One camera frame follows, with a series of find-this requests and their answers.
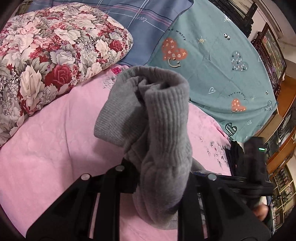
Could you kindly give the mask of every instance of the framed picture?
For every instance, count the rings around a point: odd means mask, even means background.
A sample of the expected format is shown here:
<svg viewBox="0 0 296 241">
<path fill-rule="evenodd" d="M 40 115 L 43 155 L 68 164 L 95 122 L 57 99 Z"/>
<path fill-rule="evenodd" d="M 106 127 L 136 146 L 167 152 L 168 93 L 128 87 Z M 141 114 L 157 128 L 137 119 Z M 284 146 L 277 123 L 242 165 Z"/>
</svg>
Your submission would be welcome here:
<svg viewBox="0 0 296 241">
<path fill-rule="evenodd" d="M 260 35 L 262 45 L 264 46 L 270 60 L 274 66 L 278 80 L 281 80 L 287 68 L 284 56 L 281 52 L 279 44 L 276 40 L 268 23 L 265 24 L 263 31 Z"/>
<path fill-rule="evenodd" d="M 258 32 L 257 38 L 252 40 L 251 43 L 259 54 L 258 62 L 262 61 L 266 68 L 274 96 L 277 99 L 287 65 L 277 39 L 268 23 L 265 24 L 262 32 Z"/>
</svg>

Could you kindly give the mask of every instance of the metal screw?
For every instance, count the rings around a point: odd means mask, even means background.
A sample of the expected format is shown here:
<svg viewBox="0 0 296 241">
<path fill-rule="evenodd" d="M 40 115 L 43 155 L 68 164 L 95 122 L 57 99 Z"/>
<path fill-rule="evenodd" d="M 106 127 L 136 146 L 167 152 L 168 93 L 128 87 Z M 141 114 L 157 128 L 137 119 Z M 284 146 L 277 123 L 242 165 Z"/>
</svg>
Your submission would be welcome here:
<svg viewBox="0 0 296 241">
<path fill-rule="evenodd" d="M 90 177 L 91 177 L 90 174 L 87 174 L 87 173 L 81 175 L 81 179 L 83 181 L 87 181 L 88 179 L 90 179 Z"/>
<path fill-rule="evenodd" d="M 208 179 L 210 179 L 211 181 L 215 181 L 217 179 L 217 176 L 215 174 L 209 174 L 208 176 Z"/>
<path fill-rule="evenodd" d="M 115 170 L 118 171 L 118 172 L 122 172 L 124 170 L 124 166 L 119 165 L 119 166 L 115 167 Z"/>
</svg>

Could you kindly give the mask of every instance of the floral pillow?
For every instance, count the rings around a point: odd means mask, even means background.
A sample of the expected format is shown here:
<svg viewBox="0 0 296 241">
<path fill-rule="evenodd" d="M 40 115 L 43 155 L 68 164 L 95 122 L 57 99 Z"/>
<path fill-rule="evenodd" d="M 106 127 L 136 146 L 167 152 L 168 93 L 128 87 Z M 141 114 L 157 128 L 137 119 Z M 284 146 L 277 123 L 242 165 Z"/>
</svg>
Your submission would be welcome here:
<svg viewBox="0 0 296 241">
<path fill-rule="evenodd" d="M 44 105 L 122 59 L 131 34 L 71 3 L 11 18 L 0 33 L 0 146 Z"/>
</svg>

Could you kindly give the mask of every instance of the gray knit sweater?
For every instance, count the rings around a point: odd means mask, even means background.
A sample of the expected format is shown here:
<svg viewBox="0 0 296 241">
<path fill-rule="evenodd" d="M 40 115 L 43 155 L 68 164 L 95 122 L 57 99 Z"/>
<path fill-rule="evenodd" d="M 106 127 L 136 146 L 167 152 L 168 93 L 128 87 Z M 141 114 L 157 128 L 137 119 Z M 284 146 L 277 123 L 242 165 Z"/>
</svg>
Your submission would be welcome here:
<svg viewBox="0 0 296 241">
<path fill-rule="evenodd" d="M 180 74 L 135 66 L 118 75 L 94 128 L 96 137 L 123 147 L 140 172 L 134 204 L 158 228 L 174 219 L 192 165 L 188 100 Z"/>
</svg>

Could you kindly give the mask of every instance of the pink bedsheet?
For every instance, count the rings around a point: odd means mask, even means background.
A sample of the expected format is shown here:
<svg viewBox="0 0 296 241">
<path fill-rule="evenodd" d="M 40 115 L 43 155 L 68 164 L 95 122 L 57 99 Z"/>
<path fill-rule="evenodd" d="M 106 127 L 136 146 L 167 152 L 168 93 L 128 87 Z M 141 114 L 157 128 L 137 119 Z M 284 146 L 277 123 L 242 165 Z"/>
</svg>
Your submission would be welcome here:
<svg viewBox="0 0 296 241">
<path fill-rule="evenodd" d="M 93 128 L 116 75 L 102 71 L 92 81 L 30 117 L 0 150 L 0 203 L 23 234 L 83 173 L 100 175 L 118 165 L 123 151 L 93 135 Z M 219 124 L 189 104 L 188 134 L 193 157 L 207 170 L 230 175 Z M 176 230 L 158 230 L 140 219 L 131 196 L 122 195 L 121 241 L 177 240 Z"/>
</svg>

